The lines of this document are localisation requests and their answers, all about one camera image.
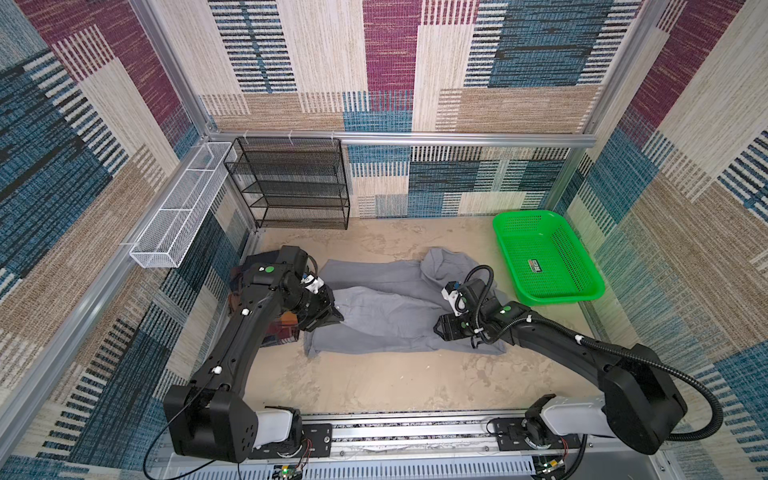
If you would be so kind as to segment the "grey long sleeve shirt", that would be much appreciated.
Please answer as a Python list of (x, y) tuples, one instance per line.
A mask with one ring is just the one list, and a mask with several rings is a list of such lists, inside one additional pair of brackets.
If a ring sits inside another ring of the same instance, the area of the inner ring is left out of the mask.
[(417, 353), (451, 350), (502, 355), (502, 342), (473, 348), (468, 339), (444, 341), (433, 331), (451, 307), (443, 287), (464, 279), (478, 263), (464, 253), (431, 248), (421, 260), (360, 263), (329, 260), (320, 277), (344, 316), (338, 324), (304, 335), (308, 358), (321, 353)]

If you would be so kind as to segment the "green plastic basket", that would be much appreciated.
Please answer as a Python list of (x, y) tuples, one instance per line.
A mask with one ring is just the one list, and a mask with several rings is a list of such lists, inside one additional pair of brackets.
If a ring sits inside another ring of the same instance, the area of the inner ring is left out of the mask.
[(593, 301), (604, 280), (568, 222), (548, 210), (509, 211), (492, 221), (518, 300), (527, 306)]

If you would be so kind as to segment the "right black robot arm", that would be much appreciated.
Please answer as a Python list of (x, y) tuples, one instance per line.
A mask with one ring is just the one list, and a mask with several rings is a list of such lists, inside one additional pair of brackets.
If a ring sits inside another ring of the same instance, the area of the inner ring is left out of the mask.
[(595, 435), (616, 438), (645, 455), (656, 453), (671, 437), (687, 407), (670, 375), (653, 367), (655, 353), (642, 345), (588, 346), (588, 337), (543, 317), (523, 304), (506, 304), (484, 291), (475, 278), (447, 283), (441, 294), (451, 308), (433, 330), (445, 341), (503, 341), (532, 350), (570, 369), (596, 386), (594, 398), (547, 394), (525, 413), (523, 428), (535, 447), (555, 437)]

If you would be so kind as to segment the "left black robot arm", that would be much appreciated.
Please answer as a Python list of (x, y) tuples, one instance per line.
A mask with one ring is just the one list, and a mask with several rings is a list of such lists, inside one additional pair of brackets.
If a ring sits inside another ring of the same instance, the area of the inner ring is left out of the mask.
[(300, 412), (251, 408), (244, 400), (248, 376), (268, 328), (284, 313), (293, 313), (306, 332), (344, 317), (314, 261), (297, 246), (281, 247), (271, 262), (252, 262), (240, 280), (229, 323), (208, 358), (164, 397), (167, 430), (180, 456), (240, 463), (256, 449), (295, 456), (304, 447)]

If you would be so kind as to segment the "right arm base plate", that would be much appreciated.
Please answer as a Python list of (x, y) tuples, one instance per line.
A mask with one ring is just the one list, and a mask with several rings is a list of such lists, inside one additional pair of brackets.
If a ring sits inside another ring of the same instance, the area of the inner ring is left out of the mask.
[(541, 420), (525, 417), (496, 417), (485, 424), (500, 451), (568, 450), (576, 451), (582, 441), (579, 435), (557, 435)]

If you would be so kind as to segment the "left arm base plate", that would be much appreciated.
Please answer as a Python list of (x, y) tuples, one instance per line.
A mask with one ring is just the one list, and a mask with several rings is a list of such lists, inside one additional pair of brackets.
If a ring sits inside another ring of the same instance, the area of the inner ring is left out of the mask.
[(303, 424), (301, 427), (293, 427), (288, 437), (289, 459), (298, 459), (301, 456), (310, 458), (329, 458), (333, 440), (333, 426), (331, 423)]

